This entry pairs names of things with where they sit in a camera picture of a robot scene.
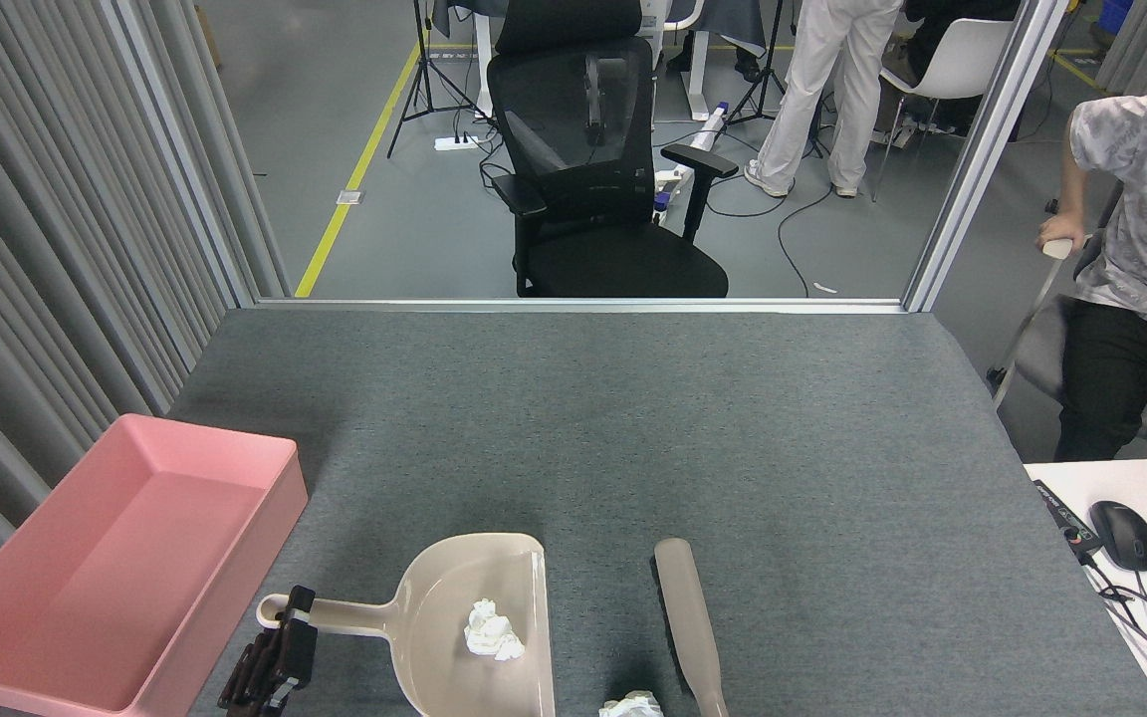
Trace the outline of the person's right hand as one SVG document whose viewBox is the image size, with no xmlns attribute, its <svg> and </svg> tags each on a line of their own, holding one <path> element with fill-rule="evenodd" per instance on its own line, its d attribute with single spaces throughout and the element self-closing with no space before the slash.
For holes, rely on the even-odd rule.
<svg viewBox="0 0 1147 717">
<path fill-rule="evenodd" d="M 1047 246 L 1058 246 L 1060 254 L 1079 251 L 1086 241 L 1084 219 L 1080 213 L 1058 213 L 1051 216 L 1039 226 L 1036 241 L 1041 254 L 1048 255 Z"/>
</svg>

